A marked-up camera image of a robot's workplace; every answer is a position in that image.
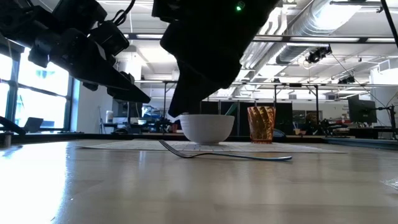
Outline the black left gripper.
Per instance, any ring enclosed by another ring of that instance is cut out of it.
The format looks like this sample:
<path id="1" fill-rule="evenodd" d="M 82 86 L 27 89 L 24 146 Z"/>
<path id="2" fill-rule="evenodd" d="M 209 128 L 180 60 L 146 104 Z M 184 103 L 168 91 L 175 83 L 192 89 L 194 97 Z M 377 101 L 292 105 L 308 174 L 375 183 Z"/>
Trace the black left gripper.
<path id="1" fill-rule="evenodd" d="M 29 52 L 28 60 L 41 67 L 52 62 L 83 82 L 132 89 L 132 83 L 105 60 L 98 46 L 77 29 L 67 29 L 61 34 L 46 30 L 39 34 Z"/>

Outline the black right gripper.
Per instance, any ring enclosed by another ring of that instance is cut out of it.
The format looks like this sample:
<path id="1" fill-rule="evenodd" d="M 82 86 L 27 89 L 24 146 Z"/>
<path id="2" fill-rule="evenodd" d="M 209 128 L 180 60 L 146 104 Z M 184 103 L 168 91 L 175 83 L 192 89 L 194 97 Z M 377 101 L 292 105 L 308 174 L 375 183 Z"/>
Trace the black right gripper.
<path id="1" fill-rule="evenodd" d="M 160 41 L 180 71 L 169 115 L 176 118 L 218 88 L 230 86 L 244 51 L 267 19 L 265 13 L 234 12 L 172 22 Z"/>

